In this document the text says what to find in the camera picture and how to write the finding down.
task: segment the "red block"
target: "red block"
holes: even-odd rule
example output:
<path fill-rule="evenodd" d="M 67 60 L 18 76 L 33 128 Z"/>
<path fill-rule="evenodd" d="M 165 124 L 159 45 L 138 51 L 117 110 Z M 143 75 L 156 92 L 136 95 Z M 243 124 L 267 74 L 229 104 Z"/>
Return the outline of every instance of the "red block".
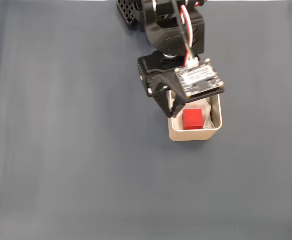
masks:
<path fill-rule="evenodd" d="M 185 109 L 182 113 L 182 126 L 184 130 L 202 129 L 201 109 Z"/>

